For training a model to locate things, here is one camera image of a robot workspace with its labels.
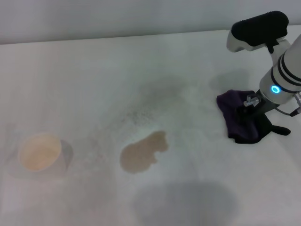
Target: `white table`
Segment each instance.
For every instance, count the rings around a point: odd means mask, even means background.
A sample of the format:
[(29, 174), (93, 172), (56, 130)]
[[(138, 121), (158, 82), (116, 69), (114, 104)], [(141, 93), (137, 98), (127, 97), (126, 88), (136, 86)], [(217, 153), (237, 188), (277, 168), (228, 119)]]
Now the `white table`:
[[(288, 31), (292, 43), (301, 26)], [(227, 35), (0, 46), (0, 225), (300, 225), (301, 117), (268, 113), (288, 137), (227, 138), (216, 96), (257, 90), (271, 67), (264, 48), (229, 52)], [(63, 179), (37, 181), (16, 162), (20, 142), (41, 131), (64, 140)], [(156, 131), (168, 145), (156, 163), (123, 162), (127, 145)]]

